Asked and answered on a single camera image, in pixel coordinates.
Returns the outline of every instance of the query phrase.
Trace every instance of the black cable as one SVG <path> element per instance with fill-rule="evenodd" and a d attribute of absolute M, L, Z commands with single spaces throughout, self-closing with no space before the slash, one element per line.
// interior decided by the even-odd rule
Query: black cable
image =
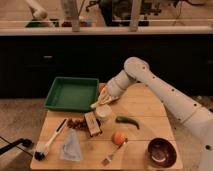
<path fill-rule="evenodd" d="M 183 0 L 180 1 L 179 14 L 177 15 L 175 21 L 172 24 L 173 26 L 177 23 L 177 20 L 180 18 L 181 14 L 182 14 L 182 6 L 183 6 Z"/>
<path fill-rule="evenodd" d="M 11 144 L 11 142 L 9 142 L 8 140 L 6 140 L 6 139 L 3 138 L 2 136 L 0 136 L 0 138 L 1 138 L 3 141 L 5 141 L 6 143 Z M 29 153 L 28 151 L 22 149 L 21 147 L 19 147 L 19 146 L 15 146 L 15 147 L 18 148 L 18 149 L 20 149 L 20 150 L 22 150 L 24 153 L 30 155 L 31 157 L 33 157 L 33 155 L 32 155 L 31 153 Z"/>
<path fill-rule="evenodd" d="M 80 9 L 79 9 L 79 12 L 78 12 L 78 16 L 81 15 L 82 9 L 83 9 L 84 4 L 85 4 L 85 1 L 86 1 L 86 0 L 83 0 L 82 3 L 81 3 L 81 6 L 80 6 Z"/>

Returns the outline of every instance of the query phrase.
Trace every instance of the wooden tabletop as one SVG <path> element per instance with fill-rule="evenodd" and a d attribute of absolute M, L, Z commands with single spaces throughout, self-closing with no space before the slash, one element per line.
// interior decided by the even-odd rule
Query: wooden tabletop
<path fill-rule="evenodd" d="M 76 131 L 83 155 L 82 161 L 60 159 L 61 145 L 69 131 L 69 128 L 65 127 L 56 137 L 43 161 L 32 159 L 31 169 L 153 169 L 147 155 L 147 147 L 150 140 L 156 137 L 169 140 L 176 149 L 176 163 L 169 169 L 182 169 L 181 157 L 164 106 L 149 88 L 141 83 L 134 84 L 110 107 L 112 113 L 110 119 L 101 125 L 102 134 L 90 137 L 89 132 Z M 115 117 L 118 115 L 133 117 L 139 122 L 140 130 L 131 124 L 115 123 Z M 47 142 L 64 118 L 83 118 L 83 114 L 48 111 L 37 145 Z M 110 164 L 103 166 L 102 160 L 117 148 L 111 138 L 113 133 L 119 130 L 127 135 L 129 141 L 117 151 Z"/>

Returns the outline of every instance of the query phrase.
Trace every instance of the brown bowl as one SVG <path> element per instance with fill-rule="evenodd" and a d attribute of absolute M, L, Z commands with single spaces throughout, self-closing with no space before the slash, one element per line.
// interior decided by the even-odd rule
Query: brown bowl
<path fill-rule="evenodd" d="M 177 153 L 173 145 L 163 139 L 155 138 L 148 145 L 151 161 L 160 167 L 171 167 L 177 159 Z"/>

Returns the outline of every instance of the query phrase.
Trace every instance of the green pepper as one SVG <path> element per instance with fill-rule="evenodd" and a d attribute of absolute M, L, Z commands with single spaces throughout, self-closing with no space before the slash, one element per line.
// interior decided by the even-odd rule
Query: green pepper
<path fill-rule="evenodd" d="M 137 127 L 137 129 L 140 129 L 140 126 L 136 120 L 126 117 L 126 116 L 117 116 L 115 121 L 117 123 L 130 123 L 130 124 L 135 125 Z"/>

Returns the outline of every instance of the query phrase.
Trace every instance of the orange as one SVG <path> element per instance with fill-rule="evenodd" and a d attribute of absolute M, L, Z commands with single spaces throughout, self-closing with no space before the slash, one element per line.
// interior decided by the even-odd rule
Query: orange
<path fill-rule="evenodd" d="M 123 144 L 123 142 L 125 141 L 125 139 L 126 139 L 126 135 L 123 132 L 121 132 L 121 131 L 115 132 L 113 134 L 113 137 L 112 137 L 112 141 L 116 145 Z"/>

